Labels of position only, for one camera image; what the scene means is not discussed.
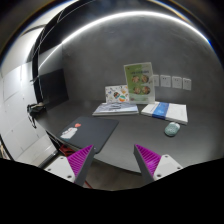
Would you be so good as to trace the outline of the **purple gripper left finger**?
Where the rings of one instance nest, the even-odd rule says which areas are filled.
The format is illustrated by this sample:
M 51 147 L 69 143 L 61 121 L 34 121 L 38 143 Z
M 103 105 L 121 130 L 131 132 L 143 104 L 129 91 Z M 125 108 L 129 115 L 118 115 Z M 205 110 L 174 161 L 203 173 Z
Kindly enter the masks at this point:
M 90 145 L 74 151 L 62 145 L 60 152 L 62 156 L 51 162 L 45 170 L 76 185 L 83 186 L 95 155 L 94 147 Z

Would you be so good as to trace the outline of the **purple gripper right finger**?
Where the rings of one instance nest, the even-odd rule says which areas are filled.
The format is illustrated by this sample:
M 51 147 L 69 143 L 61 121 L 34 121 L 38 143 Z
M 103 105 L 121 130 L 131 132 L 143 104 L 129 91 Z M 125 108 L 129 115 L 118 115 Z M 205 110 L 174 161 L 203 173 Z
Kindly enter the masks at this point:
M 134 145 L 134 156 L 145 184 L 152 183 L 182 169 L 170 155 L 159 155 L 138 144 Z

